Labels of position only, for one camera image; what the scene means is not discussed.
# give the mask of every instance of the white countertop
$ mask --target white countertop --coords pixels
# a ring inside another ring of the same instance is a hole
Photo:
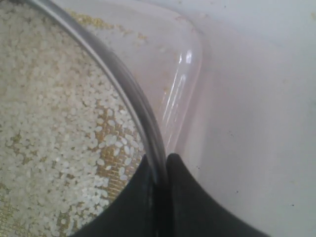
[[[201,31],[177,150],[192,174],[271,236],[316,236],[316,1],[146,1]]]

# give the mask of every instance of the strainer handle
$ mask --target strainer handle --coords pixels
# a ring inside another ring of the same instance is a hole
[[[166,187],[166,155],[154,112],[133,75],[121,60],[97,37],[84,29],[50,0],[22,0],[52,18],[77,41],[101,67],[123,99],[141,136],[155,184]]]

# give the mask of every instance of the metal mesh strainer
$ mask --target metal mesh strainer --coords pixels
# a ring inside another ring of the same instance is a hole
[[[140,140],[141,138],[144,143],[146,154],[149,157],[150,165],[153,169],[155,182],[159,185],[165,185],[167,183],[167,178],[164,165],[165,154],[162,138],[149,103],[132,75],[110,50],[108,50],[97,38],[86,32],[75,20],[59,7],[48,0],[26,0],[25,2],[53,18],[55,22],[62,26],[68,34],[87,50],[91,57],[105,72],[125,102],[127,110],[130,112],[136,127],[138,128],[140,136],[136,131],[126,131],[126,129],[122,127],[122,124],[116,124],[115,126],[110,125],[109,121],[113,119],[113,116],[109,116],[104,112],[98,117],[104,121],[101,124],[102,130],[95,133],[98,144],[102,143],[105,136],[108,134],[114,134],[122,139],[126,137],[126,135],[134,137],[135,140]],[[19,138],[13,140],[13,146],[16,143],[19,143]],[[110,203],[125,187],[128,180],[130,180],[139,165],[141,155],[143,154],[142,149],[139,147],[137,147],[138,149],[135,148],[135,152],[131,153],[129,149],[126,150],[126,146],[124,146],[122,140],[121,143],[122,146],[119,148],[118,155],[115,155],[118,149],[115,144],[109,144],[106,145],[105,148],[100,149],[100,157],[105,161],[106,165],[99,165],[96,174],[110,179],[108,186],[105,188]],[[126,162],[126,157],[131,158],[131,160]],[[122,178],[122,174],[120,173],[120,168],[122,167],[124,167],[124,178]],[[19,225],[17,222],[12,222],[10,217],[12,217],[13,213],[14,206],[11,206],[7,199],[0,196],[0,236],[12,237],[15,235],[18,237],[37,237],[43,235],[43,233],[39,235],[31,234],[24,226]],[[61,215],[58,217],[58,222],[60,223],[64,218],[67,222],[69,221],[67,215]]]

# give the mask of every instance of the rice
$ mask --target rice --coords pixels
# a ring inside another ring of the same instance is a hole
[[[0,61],[0,197],[14,207],[8,222],[35,236],[69,236],[110,203],[103,150],[113,148],[111,159],[122,156],[124,166],[143,145],[98,66],[28,6],[0,1]],[[106,134],[108,126],[128,134]],[[117,167],[122,181],[125,169]]]

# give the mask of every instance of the clear plastic container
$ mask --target clear plastic container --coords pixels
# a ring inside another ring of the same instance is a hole
[[[194,26],[178,13],[138,1],[54,2],[108,24],[96,35],[136,77],[155,112],[166,152],[173,152],[202,59]]]

